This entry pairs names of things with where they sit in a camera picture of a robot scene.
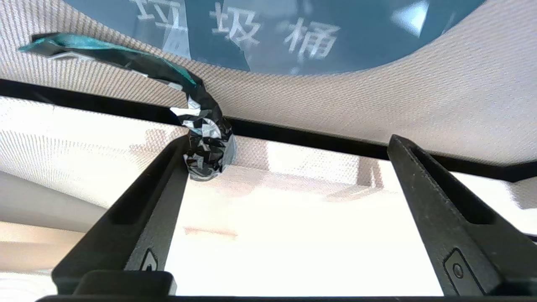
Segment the crumpled candy wrapper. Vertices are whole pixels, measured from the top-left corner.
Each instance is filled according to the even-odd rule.
[[[233,162],[236,145],[231,125],[203,81],[184,67],[150,53],[70,33],[37,34],[19,50],[50,59],[97,60],[185,92],[188,109],[170,110],[189,128],[190,147],[184,157],[191,179],[208,181]]]

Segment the black and teal plastic wrapper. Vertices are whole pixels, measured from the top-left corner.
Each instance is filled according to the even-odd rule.
[[[197,181],[210,180],[233,162],[236,145],[231,125],[205,90],[203,81],[182,66],[146,52],[70,33],[34,35],[32,42],[19,50],[50,59],[97,60],[182,90],[188,99],[188,109],[172,107],[170,110],[189,128],[190,148],[184,157],[190,177]]]

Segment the crumpled foil wrapper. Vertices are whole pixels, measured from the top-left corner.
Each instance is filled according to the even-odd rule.
[[[203,81],[184,67],[150,53],[70,33],[37,34],[19,50],[56,60],[97,60],[183,91],[188,109],[172,107],[170,110],[189,128],[190,147],[184,158],[191,179],[208,181],[233,162],[236,144],[231,125],[205,90]]]

